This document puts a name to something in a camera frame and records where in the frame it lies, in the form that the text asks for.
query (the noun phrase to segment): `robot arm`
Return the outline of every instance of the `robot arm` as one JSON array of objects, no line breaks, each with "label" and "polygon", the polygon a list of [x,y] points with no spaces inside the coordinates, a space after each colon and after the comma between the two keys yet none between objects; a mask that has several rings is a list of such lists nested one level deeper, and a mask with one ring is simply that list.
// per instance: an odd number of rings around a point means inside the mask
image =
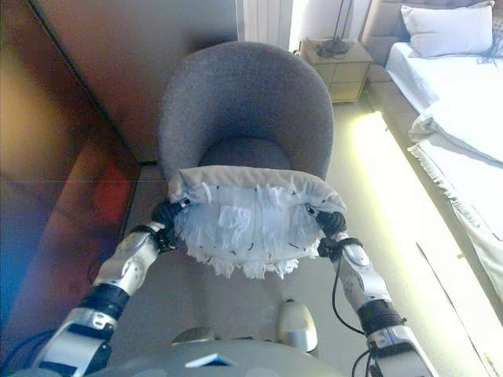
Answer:
[{"label": "robot arm", "polygon": [[343,215],[318,213],[316,219],[329,237],[321,241],[318,251],[332,261],[346,299],[358,314],[376,364],[373,376],[437,377],[412,330],[393,307],[386,284],[361,243],[344,232]]},{"label": "robot arm", "polygon": [[119,244],[90,291],[43,347],[34,368],[80,377],[106,366],[117,320],[143,284],[150,265],[161,252],[174,248],[171,219],[187,204],[161,203],[154,210],[154,222],[133,229]]}]

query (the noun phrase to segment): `white curtain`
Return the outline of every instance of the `white curtain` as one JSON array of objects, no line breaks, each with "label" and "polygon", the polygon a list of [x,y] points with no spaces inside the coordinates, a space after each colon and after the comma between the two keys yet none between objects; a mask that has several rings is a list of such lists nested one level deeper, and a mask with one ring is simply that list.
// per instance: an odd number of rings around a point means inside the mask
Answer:
[{"label": "white curtain", "polygon": [[238,39],[288,49],[293,1],[236,0]]}]

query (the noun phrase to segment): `nightstand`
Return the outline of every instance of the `nightstand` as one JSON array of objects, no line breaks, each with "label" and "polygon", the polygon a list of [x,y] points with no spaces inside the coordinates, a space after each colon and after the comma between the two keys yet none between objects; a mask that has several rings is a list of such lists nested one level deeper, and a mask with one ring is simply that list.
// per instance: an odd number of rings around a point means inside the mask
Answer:
[{"label": "nightstand", "polygon": [[334,58],[319,57],[315,46],[323,41],[324,39],[304,39],[300,45],[300,56],[323,78],[332,102],[357,101],[373,62],[372,58],[354,39],[344,39],[350,46],[347,53]]}]

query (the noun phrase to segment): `headboard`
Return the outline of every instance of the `headboard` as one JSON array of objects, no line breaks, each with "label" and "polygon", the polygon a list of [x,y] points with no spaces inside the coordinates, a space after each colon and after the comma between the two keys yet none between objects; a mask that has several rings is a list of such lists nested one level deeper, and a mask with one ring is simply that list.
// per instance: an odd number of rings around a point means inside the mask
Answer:
[{"label": "headboard", "polygon": [[[402,5],[416,8],[452,9],[480,1],[483,0],[372,0],[362,32],[362,44],[374,59],[374,63],[385,65],[391,46],[396,42],[410,40],[400,13]],[[503,18],[503,0],[495,0],[495,2],[493,15]]]}]

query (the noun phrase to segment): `bed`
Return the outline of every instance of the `bed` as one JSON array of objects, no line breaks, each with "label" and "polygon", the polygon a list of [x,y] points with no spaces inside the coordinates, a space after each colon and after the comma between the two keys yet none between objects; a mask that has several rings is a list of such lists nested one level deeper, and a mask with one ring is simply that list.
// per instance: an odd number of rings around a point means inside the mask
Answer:
[{"label": "bed", "polygon": [[[478,9],[486,2],[374,0],[362,44],[376,63],[365,88],[372,105],[503,323],[503,59],[481,61],[475,53],[430,57],[428,51],[421,56],[415,31],[411,39],[410,24],[404,23],[403,5]],[[503,1],[492,7],[492,17],[503,19]]]}]

